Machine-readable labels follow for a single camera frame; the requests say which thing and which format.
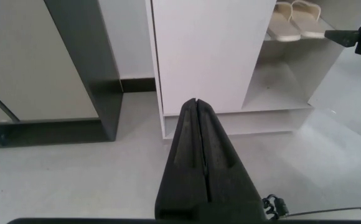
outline black baseboard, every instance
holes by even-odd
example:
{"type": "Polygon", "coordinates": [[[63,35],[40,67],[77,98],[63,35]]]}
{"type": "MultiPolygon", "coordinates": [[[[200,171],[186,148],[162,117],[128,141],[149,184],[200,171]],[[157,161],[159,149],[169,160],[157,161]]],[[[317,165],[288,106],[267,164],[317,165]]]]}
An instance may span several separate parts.
{"type": "Polygon", "coordinates": [[[112,141],[99,119],[0,124],[0,147],[112,141]]]}
{"type": "Polygon", "coordinates": [[[124,93],[137,93],[144,91],[156,91],[154,78],[121,79],[124,93]]]}

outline shoe rack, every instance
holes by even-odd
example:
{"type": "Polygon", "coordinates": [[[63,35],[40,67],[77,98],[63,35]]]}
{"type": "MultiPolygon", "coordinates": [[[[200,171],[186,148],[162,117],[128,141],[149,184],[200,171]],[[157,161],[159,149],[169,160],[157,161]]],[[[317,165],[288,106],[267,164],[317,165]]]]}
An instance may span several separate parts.
{"type": "MultiPolygon", "coordinates": [[[[361,1],[317,0],[324,30],[361,26],[361,1]]],[[[298,129],[311,97],[343,47],[267,33],[267,1],[146,0],[162,136],[173,137],[182,104],[210,103],[229,135],[298,129]]]]}

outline white slipper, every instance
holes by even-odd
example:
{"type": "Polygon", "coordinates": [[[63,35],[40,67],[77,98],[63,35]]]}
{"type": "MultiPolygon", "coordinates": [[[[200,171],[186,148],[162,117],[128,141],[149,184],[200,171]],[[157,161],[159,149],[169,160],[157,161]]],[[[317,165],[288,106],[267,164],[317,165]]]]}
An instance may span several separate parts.
{"type": "Polygon", "coordinates": [[[303,0],[295,0],[291,6],[293,8],[291,23],[297,27],[302,36],[324,38],[325,30],[317,22],[321,13],[320,6],[303,0]]]}
{"type": "Polygon", "coordinates": [[[299,31],[290,24],[293,8],[288,2],[277,2],[268,26],[268,34],[282,42],[296,41],[301,38],[299,31]]]}

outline cable connector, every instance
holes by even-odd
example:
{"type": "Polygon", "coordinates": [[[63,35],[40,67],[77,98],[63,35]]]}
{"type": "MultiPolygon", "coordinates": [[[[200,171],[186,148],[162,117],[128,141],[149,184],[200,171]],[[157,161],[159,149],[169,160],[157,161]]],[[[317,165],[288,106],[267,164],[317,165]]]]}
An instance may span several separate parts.
{"type": "Polygon", "coordinates": [[[282,198],[278,198],[274,194],[271,194],[271,195],[267,196],[266,198],[262,199],[262,202],[263,202],[263,208],[269,209],[266,211],[266,214],[273,215],[271,220],[278,220],[279,217],[283,217],[283,216],[286,216],[289,214],[287,205],[284,202],[284,200],[282,198]],[[270,202],[271,198],[274,198],[274,206],[270,202]]]}
{"type": "Polygon", "coordinates": [[[289,214],[286,202],[284,202],[282,198],[274,198],[274,206],[276,207],[276,211],[280,217],[289,214]]]}

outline gray floor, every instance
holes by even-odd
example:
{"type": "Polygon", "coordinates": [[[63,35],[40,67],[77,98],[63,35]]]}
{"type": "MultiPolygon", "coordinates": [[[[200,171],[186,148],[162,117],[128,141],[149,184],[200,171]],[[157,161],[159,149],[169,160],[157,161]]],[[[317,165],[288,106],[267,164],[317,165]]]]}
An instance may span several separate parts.
{"type": "MultiPolygon", "coordinates": [[[[314,112],[295,133],[232,137],[261,196],[291,213],[361,206],[361,137],[314,112]]],[[[153,218],[170,142],[155,93],[124,95],[118,140],[0,149],[0,223],[19,217],[153,218]]]]}

